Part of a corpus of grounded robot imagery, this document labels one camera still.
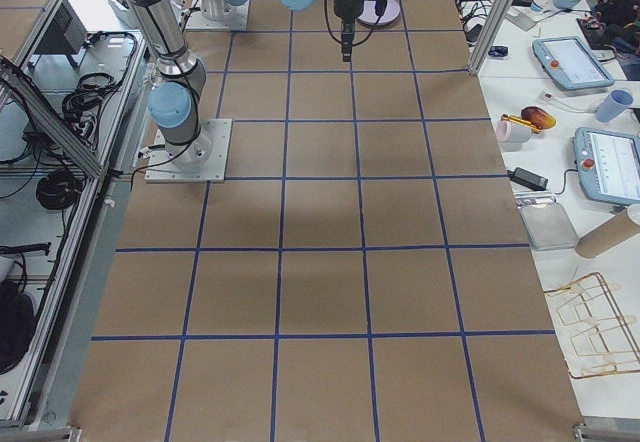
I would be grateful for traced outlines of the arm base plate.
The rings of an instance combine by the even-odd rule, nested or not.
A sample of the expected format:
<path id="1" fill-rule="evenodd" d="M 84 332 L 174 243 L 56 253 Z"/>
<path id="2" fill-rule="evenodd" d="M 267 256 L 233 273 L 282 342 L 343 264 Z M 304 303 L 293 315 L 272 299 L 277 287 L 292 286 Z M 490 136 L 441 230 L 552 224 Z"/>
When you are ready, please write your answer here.
<path id="1" fill-rule="evenodd" d="M 229 118 L 206 119 L 200 123 L 199 137 L 182 153 L 182 148 L 166 145 L 159 129 L 155 144 L 162 148 L 150 155 L 150 169 L 144 179 L 148 183 L 196 183 L 225 180 L 232 120 Z"/>
<path id="2" fill-rule="evenodd" d="M 239 31 L 247 28 L 250 0 L 195 0 L 185 29 L 195 32 Z"/>

